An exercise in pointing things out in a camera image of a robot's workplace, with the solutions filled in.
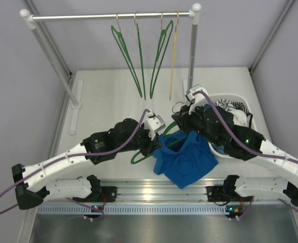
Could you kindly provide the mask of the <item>blue tank top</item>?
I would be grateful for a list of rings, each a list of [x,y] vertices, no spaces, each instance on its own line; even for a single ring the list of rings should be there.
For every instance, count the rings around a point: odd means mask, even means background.
[[[153,152],[153,171],[165,175],[180,189],[200,180],[218,165],[207,140],[196,132],[161,135],[158,141],[161,148]]]

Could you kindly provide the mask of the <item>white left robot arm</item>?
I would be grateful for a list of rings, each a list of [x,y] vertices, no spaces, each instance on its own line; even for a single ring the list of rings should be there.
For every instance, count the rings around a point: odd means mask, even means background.
[[[158,132],[165,123],[152,115],[139,124],[126,118],[108,131],[92,134],[68,151],[32,166],[12,167],[19,209],[27,210],[50,200],[71,198],[77,202],[98,200],[103,192],[95,175],[67,179],[86,166],[113,160],[119,152],[138,150],[144,156],[159,148]]]

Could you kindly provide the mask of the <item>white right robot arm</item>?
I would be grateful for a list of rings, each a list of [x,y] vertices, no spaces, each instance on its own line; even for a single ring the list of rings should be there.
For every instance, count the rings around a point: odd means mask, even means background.
[[[194,132],[211,144],[223,146],[230,157],[276,174],[275,178],[228,175],[222,186],[222,195],[227,200],[268,197],[289,201],[298,207],[298,163],[293,156],[252,128],[235,124],[233,114],[221,107],[196,107],[193,112],[189,109],[184,105],[172,115],[183,133]]]

